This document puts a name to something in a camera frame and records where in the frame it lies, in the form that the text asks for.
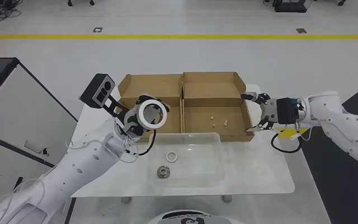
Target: box lid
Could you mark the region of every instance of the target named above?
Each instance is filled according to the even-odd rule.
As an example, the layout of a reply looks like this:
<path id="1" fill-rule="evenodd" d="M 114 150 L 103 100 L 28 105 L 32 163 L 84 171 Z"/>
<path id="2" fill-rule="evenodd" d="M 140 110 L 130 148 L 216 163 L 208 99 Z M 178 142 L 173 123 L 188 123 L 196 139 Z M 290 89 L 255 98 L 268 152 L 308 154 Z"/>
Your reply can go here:
<path id="1" fill-rule="evenodd" d="M 185 72 L 184 99 L 241 98 L 246 85 L 237 72 Z"/>
<path id="2" fill-rule="evenodd" d="M 132 108 L 138 96 L 149 94 L 169 106 L 179 106 L 181 97 L 181 74 L 127 74 L 118 85 L 120 101 Z"/>

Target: floor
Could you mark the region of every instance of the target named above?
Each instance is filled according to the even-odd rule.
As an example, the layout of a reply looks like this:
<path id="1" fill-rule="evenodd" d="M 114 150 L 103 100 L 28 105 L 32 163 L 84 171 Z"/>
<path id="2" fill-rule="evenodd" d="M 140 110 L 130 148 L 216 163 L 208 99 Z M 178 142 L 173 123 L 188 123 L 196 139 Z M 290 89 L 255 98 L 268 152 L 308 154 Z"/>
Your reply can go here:
<path id="1" fill-rule="evenodd" d="M 0 57 L 17 57 L 79 118 L 78 96 L 96 73 L 119 83 L 127 74 L 237 71 L 272 97 L 336 90 L 357 92 L 357 40 L 328 39 L 2 39 L 3 34 L 358 34 L 358 1 L 313 2 L 307 13 L 275 13 L 261 0 L 28 0 L 0 22 Z M 280 195 L 78 199 L 69 223 L 145 223 L 171 209 L 192 208 L 244 223 L 330 223 L 304 155 L 286 156 L 296 190 Z M 63 223 L 63 217 L 53 223 Z"/>

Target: metal nut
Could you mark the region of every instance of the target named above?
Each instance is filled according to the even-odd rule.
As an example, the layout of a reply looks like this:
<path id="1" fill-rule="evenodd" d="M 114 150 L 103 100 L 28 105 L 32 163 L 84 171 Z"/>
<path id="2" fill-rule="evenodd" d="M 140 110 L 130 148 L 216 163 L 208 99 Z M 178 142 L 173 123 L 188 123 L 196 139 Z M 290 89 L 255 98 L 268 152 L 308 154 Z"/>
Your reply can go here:
<path id="1" fill-rule="evenodd" d="M 170 176 L 170 169 L 168 166 L 160 166 L 157 170 L 157 175 L 160 179 L 167 179 Z"/>

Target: small white ring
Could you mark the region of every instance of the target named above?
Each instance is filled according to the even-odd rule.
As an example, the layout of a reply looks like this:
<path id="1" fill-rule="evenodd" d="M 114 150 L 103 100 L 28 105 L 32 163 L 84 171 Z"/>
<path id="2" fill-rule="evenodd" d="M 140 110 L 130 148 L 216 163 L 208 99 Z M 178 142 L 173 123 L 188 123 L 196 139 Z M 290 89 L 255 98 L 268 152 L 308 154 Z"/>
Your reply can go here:
<path id="1" fill-rule="evenodd" d="M 169 155 L 170 155 L 170 154 L 174 154 L 174 155 L 175 155 L 175 158 L 174 158 L 173 160 L 170 160 L 170 159 L 169 159 Z M 168 162 L 175 162 L 175 161 L 177 160 L 177 158 L 178 158 L 177 153 L 175 153 L 175 152 L 168 152 L 168 153 L 167 153 L 167 160 L 168 160 Z"/>
<path id="2" fill-rule="evenodd" d="M 157 105 L 160 107 L 162 113 L 163 113 L 163 118 L 162 120 L 158 123 L 158 124 L 151 124 L 149 123 L 148 121 L 146 121 L 145 117 L 144 117 L 144 108 L 150 104 L 154 104 L 154 105 Z M 139 106 L 139 110 L 138 110 L 138 113 L 137 113 L 137 116 L 138 116 L 138 122 L 139 124 L 145 128 L 145 129 L 149 129 L 149 130 L 154 130 L 154 129 L 158 129 L 160 128 L 161 126 L 164 125 L 164 123 L 167 121 L 167 116 L 168 116 L 168 113 L 167 113 L 167 110 L 166 108 L 164 107 L 164 105 L 159 102 L 158 100 L 147 100 L 147 101 L 144 101 L 140 106 Z"/>

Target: white table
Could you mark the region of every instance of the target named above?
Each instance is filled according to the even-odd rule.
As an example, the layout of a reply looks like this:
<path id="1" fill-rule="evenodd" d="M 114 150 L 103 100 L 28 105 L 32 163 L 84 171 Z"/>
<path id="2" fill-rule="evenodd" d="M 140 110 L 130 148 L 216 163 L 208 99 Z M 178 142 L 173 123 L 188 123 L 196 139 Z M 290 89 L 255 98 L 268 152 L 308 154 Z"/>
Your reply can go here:
<path id="1" fill-rule="evenodd" d="M 247 85 L 247 91 L 261 92 L 257 85 Z M 252 123 L 259 122 L 261 109 L 247 102 Z M 74 132 L 73 141 L 96 129 L 110 115 L 103 109 L 84 106 Z M 208 188 L 164 188 L 147 183 L 148 156 L 133 164 L 116 163 L 105 174 L 87 184 L 72 197 L 134 197 L 167 195 L 232 195 L 292 193 L 295 189 L 284 155 L 273 149 L 273 132 L 256 133 L 250 142 L 223 142 L 222 154 L 225 178 L 219 186 Z M 146 144 L 139 146 L 145 150 Z"/>

